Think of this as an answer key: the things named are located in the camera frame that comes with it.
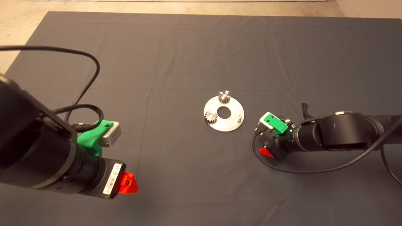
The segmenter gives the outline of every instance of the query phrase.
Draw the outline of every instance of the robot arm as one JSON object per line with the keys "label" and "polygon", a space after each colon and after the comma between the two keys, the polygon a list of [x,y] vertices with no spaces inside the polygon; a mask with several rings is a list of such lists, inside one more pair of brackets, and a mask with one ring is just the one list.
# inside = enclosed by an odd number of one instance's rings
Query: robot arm
{"label": "robot arm", "polygon": [[[402,182],[392,173],[387,164],[384,144],[402,143],[402,116],[383,115],[367,116],[352,112],[335,112],[321,117],[312,117],[307,112],[307,104],[303,104],[305,121],[299,126],[290,120],[281,120],[270,112],[263,115],[255,136],[252,148],[256,157],[268,167],[285,173],[311,174],[336,171],[352,165],[373,150],[381,149],[385,167],[391,176],[402,186]],[[255,141],[258,135],[263,135],[268,129],[275,130],[274,138],[265,142],[257,151]],[[278,167],[270,163],[270,158],[282,161],[291,152],[301,151],[343,151],[362,150],[355,158],[331,168],[299,171]]]}
{"label": "robot arm", "polygon": [[108,199],[137,192],[124,162],[89,152],[75,129],[3,76],[0,104],[0,182]]}
{"label": "robot arm", "polygon": [[[370,116],[352,112],[336,112],[302,121],[288,128],[266,146],[272,156],[281,161],[296,151],[363,150],[372,145],[399,115]],[[402,125],[399,125],[384,144],[402,143]]]}

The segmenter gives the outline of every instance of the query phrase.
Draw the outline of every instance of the gear teeth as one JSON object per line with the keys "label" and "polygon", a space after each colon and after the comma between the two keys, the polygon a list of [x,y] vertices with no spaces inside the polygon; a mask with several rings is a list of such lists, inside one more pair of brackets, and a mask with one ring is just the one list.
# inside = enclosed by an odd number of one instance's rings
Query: gear teeth
{"label": "gear teeth", "polygon": [[213,124],[218,119],[218,114],[212,113],[211,111],[207,111],[204,115],[204,118],[205,122],[207,122],[208,124]]}
{"label": "gear teeth", "polygon": [[219,102],[226,104],[230,101],[230,92],[229,90],[220,91],[218,94]]}

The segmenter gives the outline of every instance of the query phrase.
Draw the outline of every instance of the white label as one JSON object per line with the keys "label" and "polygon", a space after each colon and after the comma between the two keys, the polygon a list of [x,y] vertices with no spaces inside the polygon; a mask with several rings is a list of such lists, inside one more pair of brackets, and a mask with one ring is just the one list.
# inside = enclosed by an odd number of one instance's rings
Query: white label
{"label": "white label", "polygon": [[115,185],[117,176],[119,175],[121,169],[121,164],[115,163],[113,166],[112,172],[110,173],[109,179],[107,180],[105,189],[103,189],[103,193],[105,195],[110,195],[112,192],[113,186]]}

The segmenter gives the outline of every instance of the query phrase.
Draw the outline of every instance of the dark gray tablecloth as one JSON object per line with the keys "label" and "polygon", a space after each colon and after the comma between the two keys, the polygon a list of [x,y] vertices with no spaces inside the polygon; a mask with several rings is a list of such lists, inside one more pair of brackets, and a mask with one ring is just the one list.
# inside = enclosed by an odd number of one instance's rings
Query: dark gray tablecloth
{"label": "dark gray tablecloth", "polygon": [[[0,185],[2,225],[402,224],[402,189],[379,152],[337,172],[292,175],[251,150],[263,113],[299,122],[302,102],[313,115],[400,114],[399,19],[50,12],[27,44],[98,57],[99,78],[82,103],[121,123],[104,156],[126,162],[140,188],[103,200]],[[71,104],[93,71],[80,56],[24,52],[6,76],[54,109]],[[245,111],[230,133],[203,120],[221,89]],[[95,118],[77,111],[72,121]],[[402,177],[399,149],[386,146]],[[358,153],[297,153],[281,166],[324,168]]]}

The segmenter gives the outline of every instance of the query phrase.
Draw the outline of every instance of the metal plate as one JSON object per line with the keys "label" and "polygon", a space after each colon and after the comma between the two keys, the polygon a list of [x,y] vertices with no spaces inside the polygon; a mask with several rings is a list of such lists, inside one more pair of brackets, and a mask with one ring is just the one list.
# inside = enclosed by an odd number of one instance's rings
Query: metal plate
{"label": "metal plate", "polygon": [[218,119],[214,124],[210,124],[210,126],[216,130],[222,132],[230,132],[233,131],[243,123],[244,120],[244,110],[243,106],[237,101],[235,98],[230,97],[230,101],[226,104],[219,102],[218,96],[212,97],[204,107],[204,114],[207,111],[211,111],[212,113],[217,113],[218,108],[227,107],[230,110],[230,117],[227,119],[222,119],[218,115]]}

